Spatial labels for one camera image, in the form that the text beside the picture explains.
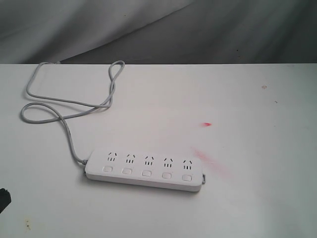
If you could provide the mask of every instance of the white power strip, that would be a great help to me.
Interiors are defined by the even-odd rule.
[[[87,178],[197,192],[205,183],[197,158],[95,150],[85,167]]]

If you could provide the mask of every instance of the black object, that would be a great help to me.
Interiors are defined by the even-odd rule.
[[[0,213],[11,203],[10,193],[4,188],[0,189]]]

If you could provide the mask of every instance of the gray power cord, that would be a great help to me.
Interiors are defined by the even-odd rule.
[[[66,134],[67,134],[67,139],[68,139],[68,143],[69,143],[69,148],[70,148],[70,152],[71,152],[71,155],[74,157],[74,159],[76,161],[78,161],[79,163],[83,164],[83,165],[86,165],[87,164],[87,161],[88,160],[82,160],[80,159],[77,155],[76,155],[76,152],[75,152],[75,149],[74,149],[74,144],[73,144],[73,140],[72,140],[72,137],[71,137],[71,134],[70,134],[70,130],[69,130],[69,127],[66,123],[66,119],[69,119],[69,118],[77,118],[77,117],[81,117],[81,116],[84,116],[84,115],[87,115],[99,108],[110,108],[111,105],[112,105],[112,96],[114,94],[114,91],[115,91],[115,80],[118,78],[118,76],[120,75],[120,73],[123,71],[123,68],[125,66],[125,63],[121,60],[119,61],[116,61],[114,62],[112,65],[110,65],[109,69],[108,69],[108,73],[109,73],[109,78],[111,80],[111,84],[110,84],[110,87],[109,87],[109,95],[108,97],[99,105],[95,105],[95,104],[89,104],[89,103],[82,103],[82,102],[78,102],[78,101],[72,101],[72,100],[65,100],[65,99],[59,99],[59,98],[51,98],[51,97],[44,97],[44,96],[38,96],[38,95],[35,95],[33,93],[30,92],[30,87],[38,73],[38,71],[40,70],[41,66],[43,66],[44,64],[52,64],[52,63],[47,63],[47,62],[43,62],[43,63],[40,63],[34,73],[32,74],[31,78],[30,78],[30,81],[28,82],[27,86],[26,86],[26,93],[33,97],[33,98],[39,98],[39,99],[45,99],[45,100],[51,100],[51,101],[58,101],[58,102],[63,102],[63,103],[72,103],[72,104],[78,104],[78,105],[83,105],[83,106],[86,106],[86,107],[91,107],[91,109],[85,111],[85,112],[82,112],[82,113],[77,113],[77,114],[72,114],[72,115],[68,115],[68,116],[62,116],[55,108],[53,108],[52,106],[46,104],[46,103],[40,103],[40,102],[35,102],[35,103],[29,103],[27,105],[25,105],[22,110],[21,110],[21,119],[24,121],[24,122],[27,122],[27,123],[31,123],[31,124],[44,124],[44,123],[50,123],[50,122],[54,122],[54,121],[58,121],[60,120],[64,127],[65,127],[65,130],[66,130]],[[115,65],[121,65],[121,68],[120,70],[115,74],[115,76],[112,75],[112,67],[115,66]],[[52,118],[52,119],[46,119],[46,120],[31,120],[31,119],[27,119],[24,115],[24,112],[25,110],[27,110],[30,106],[43,106],[43,107],[46,107],[48,109],[50,109],[51,111],[53,111],[57,117],[55,118]]]

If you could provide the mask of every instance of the pink stain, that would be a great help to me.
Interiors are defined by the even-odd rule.
[[[222,177],[225,177],[227,179],[231,177],[231,174],[228,172],[228,170],[220,165],[217,161],[193,147],[192,149],[194,150],[194,155],[198,157],[202,162],[206,163],[214,172],[217,172]]]
[[[202,126],[203,127],[207,127],[207,126],[211,126],[212,124],[211,123],[208,123],[208,122],[204,122],[204,123],[202,123]]]

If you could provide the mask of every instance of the table surface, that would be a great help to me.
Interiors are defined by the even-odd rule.
[[[80,158],[101,146],[199,157],[198,193],[88,180],[59,122],[19,118],[35,67],[0,65],[0,188],[12,197],[0,237],[317,236],[317,64],[127,65],[111,109],[68,120]],[[107,70],[44,65],[31,91],[97,104]]]

